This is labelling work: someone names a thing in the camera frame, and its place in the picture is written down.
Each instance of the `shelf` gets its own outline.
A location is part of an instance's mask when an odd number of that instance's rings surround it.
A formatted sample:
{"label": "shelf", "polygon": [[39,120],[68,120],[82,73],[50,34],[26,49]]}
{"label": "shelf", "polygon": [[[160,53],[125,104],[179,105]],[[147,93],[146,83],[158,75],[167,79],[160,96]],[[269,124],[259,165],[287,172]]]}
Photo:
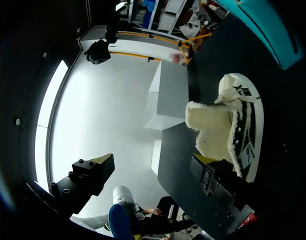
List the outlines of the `shelf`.
{"label": "shelf", "polygon": [[149,30],[152,28],[154,16],[155,16],[155,13],[157,12],[158,5],[159,5],[159,0],[155,0],[154,9],[153,9],[153,12],[152,12],[151,18],[149,20],[149,24],[148,24],[148,29]]}

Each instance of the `black surface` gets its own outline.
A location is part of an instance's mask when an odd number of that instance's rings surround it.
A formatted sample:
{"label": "black surface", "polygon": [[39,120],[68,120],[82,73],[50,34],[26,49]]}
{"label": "black surface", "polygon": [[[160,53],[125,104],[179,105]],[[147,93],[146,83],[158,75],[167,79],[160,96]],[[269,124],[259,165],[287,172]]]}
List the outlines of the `black surface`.
{"label": "black surface", "polygon": [[[264,131],[255,179],[263,196],[260,232],[298,234],[298,208],[304,208],[301,202],[306,201],[302,198],[306,192],[306,59],[280,69],[262,42],[228,15],[188,66],[190,100],[214,102],[219,81],[228,73],[248,77],[263,103]],[[202,196],[190,173],[191,155],[197,152],[195,140],[196,133],[185,123],[163,131],[158,180],[198,225],[210,235],[223,236],[213,215],[217,210]]]}

